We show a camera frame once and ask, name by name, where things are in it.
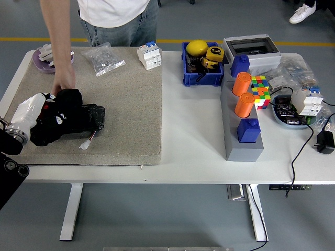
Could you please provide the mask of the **person's right hand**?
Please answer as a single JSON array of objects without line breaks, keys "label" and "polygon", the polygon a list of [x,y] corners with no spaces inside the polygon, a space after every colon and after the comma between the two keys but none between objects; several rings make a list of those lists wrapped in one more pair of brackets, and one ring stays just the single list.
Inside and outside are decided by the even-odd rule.
[{"label": "person's right hand", "polygon": [[75,84],[75,71],[72,65],[56,67],[51,93],[56,96],[63,89],[74,89]]}]

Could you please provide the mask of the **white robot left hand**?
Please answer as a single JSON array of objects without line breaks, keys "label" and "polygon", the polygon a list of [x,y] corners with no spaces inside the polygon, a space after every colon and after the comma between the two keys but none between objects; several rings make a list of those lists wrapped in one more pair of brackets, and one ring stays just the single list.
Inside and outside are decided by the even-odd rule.
[{"label": "white robot left hand", "polygon": [[52,110],[56,96],[37,93],[23,101],[15,111],[8,129],[30,130],[37,124],[50,127],[59,126],[67,120],[63,112]]}]

